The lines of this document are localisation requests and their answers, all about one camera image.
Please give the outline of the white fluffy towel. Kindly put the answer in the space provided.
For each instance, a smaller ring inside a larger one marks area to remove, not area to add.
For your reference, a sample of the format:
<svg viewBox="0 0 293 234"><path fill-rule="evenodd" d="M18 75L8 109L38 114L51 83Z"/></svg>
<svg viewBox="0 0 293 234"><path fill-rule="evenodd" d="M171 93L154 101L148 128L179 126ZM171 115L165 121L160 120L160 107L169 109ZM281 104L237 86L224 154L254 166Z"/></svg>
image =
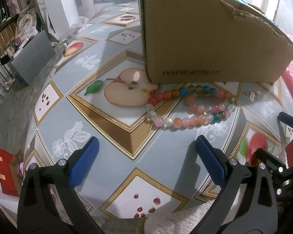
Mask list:
<svg viewBox="0 0 293 234"><path fill-rule="evenodd" d="M140 220L135 233L190 233L203 219L215 200L177 213Z"/></svg>

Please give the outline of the red paper bag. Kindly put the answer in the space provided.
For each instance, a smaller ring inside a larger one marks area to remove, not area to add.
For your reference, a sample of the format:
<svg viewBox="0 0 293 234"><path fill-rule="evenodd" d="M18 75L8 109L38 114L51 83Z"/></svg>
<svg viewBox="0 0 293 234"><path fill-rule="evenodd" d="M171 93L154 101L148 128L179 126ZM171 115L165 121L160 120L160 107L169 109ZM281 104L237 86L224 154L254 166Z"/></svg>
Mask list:
<svg viewBox="0 0 293 234"><path fill-rule="evenodd" d="M21 185L16 171L10 167L14 156L0 148L0 186L2 193L18 197L21 193Z"/></svg>

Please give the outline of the grey storage box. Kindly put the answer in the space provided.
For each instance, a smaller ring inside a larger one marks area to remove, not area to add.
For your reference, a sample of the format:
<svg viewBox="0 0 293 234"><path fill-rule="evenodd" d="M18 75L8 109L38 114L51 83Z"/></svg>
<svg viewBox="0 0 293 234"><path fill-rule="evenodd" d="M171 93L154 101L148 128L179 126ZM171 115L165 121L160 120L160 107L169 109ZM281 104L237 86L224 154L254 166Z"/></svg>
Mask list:
<svg viewBox="0 0 293 234"><path fill-rule="evenodd" d="M22 48L8 66L21 82L30 85L54 55L50 40L45 31L41 31Z"/></svg>

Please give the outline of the brown cardboard box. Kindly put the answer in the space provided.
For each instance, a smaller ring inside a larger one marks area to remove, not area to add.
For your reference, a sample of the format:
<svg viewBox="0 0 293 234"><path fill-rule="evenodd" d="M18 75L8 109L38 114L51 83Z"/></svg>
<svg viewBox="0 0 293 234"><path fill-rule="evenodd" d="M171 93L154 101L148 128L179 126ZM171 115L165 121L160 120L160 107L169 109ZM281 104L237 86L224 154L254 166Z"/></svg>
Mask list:
<svg viewBox="0 0 293 234"><path fill-rule="evenodd" d="M275 82L293 60L287 34L235 0L138 0L154 83Z"/></svg>

